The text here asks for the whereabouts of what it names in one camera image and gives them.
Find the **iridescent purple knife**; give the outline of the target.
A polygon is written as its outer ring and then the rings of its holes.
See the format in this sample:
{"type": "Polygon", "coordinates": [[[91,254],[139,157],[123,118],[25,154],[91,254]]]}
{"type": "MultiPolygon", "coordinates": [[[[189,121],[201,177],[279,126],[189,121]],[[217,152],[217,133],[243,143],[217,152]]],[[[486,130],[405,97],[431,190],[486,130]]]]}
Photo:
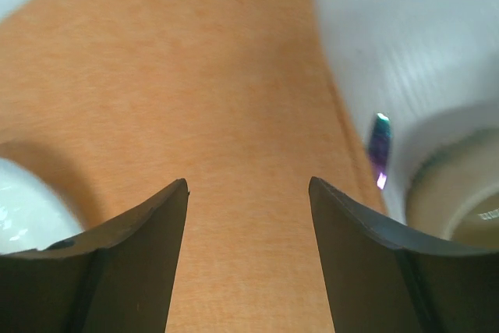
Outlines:
{"type": "Polygon", "coordinates": [[[388,179],[388,161],[391,149],[391,122],[383,113],[373,117],[367,156],[373,171],[374,181],[379,190],[383,190],[388,179]]]}

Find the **white ceramic plate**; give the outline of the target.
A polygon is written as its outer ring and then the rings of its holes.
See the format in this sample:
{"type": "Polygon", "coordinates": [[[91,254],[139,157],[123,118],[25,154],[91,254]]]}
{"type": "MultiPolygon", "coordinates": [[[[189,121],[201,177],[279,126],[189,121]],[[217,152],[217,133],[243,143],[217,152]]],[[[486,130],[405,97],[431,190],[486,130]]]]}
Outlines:
{"type": "Polygon", "coordinates": [[[1,253],[44,250],[80,234],[68,204],[34,173],[1,160],[1,253]]]}

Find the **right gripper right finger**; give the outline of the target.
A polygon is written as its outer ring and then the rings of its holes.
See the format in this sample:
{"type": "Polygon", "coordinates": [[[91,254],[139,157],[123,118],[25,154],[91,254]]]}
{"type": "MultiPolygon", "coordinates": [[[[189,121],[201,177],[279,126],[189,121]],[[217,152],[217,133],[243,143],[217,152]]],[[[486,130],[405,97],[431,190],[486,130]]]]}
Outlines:
{"type": "Polygon", "coordinates": [[[337,332],[497,331],[497,251],[429,236],[320,178],[309,196],[337,332]]]}

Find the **beige ceramic mug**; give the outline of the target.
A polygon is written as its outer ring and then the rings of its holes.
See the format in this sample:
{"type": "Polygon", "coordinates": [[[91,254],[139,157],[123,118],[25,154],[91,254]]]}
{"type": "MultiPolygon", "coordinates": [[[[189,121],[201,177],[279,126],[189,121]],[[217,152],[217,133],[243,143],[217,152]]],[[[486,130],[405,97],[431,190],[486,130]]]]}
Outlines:
{"type": "Polygon", "coordinates": [[[441,239],[498,248],[498,106],[443,112],[418,128],[421,159],[405,196],[408,226],[441,239]]]}

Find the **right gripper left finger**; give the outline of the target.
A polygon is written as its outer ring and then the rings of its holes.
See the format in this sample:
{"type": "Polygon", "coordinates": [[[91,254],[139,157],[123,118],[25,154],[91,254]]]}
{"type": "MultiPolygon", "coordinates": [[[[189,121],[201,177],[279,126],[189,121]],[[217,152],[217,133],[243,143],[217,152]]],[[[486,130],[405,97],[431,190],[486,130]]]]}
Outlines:
{"type": "Polygon", "coordinates": [[[163,332],[188,199],[178,179],[77,236],[2,256],[2,331],[163,332]]]}

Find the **orange cloth placemat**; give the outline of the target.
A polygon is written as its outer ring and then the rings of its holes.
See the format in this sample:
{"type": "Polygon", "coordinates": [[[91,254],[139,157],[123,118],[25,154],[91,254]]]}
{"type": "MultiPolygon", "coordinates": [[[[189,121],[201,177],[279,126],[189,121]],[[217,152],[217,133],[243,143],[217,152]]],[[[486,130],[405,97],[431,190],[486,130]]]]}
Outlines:
{"type": "Polygon", "coordinates": [[[92,224],[187,181],[170,332],[333,331],[309,180],[383,207],[313,0],[33,0],[1,24],[1,142],[92,224]]]}

